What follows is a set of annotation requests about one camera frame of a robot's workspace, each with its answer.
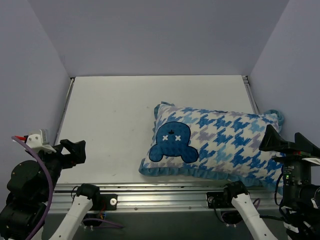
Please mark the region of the blue houndstooth pillowcase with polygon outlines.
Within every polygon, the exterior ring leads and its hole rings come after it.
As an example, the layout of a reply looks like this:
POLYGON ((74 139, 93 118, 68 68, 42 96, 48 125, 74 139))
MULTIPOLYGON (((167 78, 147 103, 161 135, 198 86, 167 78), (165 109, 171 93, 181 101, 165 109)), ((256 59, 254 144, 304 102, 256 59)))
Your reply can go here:
POLYGON ((154 109, 151 147, 139 172, 149 177, 192 176, 241 181, 283 193, 282 164, 259 146, 267 126, 280 132, 283 115, 181 107, 162 102, 154 109))

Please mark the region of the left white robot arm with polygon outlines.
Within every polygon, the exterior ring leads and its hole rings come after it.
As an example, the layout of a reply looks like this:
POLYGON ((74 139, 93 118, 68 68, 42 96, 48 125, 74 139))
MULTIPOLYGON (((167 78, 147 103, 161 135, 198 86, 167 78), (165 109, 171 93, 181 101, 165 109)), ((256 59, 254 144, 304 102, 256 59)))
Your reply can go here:
MULTIPOLYGON (((17 142, 34 160, 23 161, 12 170, 7 184, 9 195, 0 212, 0 236, 5 240, 40 240, 61 171, 85 162, 86 142, 64 139, 50 153, 36 153, 25 142, 17 142)), ((99 187, 83 183, 51 239, 71 240, 87 212, 97 209, 100 203, 99 187)))

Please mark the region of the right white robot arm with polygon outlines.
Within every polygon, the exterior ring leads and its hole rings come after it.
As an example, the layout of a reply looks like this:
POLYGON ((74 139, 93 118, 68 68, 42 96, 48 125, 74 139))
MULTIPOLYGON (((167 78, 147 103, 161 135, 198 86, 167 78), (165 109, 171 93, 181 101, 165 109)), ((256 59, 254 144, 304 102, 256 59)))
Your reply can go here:
POLYGON ((276 236, 266 224, 275 220, 283 224, 289 240, 320 238, 320 187, 312 183, 312 167, 320 164, 320 149, 297 132, 294 141, 284 140, 272 125, 268 125, 259 146, 263 152, 278 152, 273 161, 282 169, 282 199, 279 216, 261 215, 241 181, 228 183, 222 193, 223 203, 234 207, 255 240, 274 240, 276 236))

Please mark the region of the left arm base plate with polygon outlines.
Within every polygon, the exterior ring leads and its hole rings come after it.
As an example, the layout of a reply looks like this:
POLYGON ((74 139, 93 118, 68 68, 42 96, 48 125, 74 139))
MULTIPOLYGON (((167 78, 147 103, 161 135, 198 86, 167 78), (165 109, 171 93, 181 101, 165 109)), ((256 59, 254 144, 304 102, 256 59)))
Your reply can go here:
POLYGON ((93 198, 91 211, 115 211, 118 204, 118 195, 114 193, 100 194, 93 198))

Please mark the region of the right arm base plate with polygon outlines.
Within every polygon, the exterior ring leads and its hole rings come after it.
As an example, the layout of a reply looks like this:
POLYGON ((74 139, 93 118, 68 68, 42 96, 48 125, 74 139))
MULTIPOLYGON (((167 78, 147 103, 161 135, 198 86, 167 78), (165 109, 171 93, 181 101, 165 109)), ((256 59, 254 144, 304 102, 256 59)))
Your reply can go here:
POLYGON ((233 208, 231 202, 227 201, 222 191, 206 193, 207 207, 209 209, 230 209, 233 208))

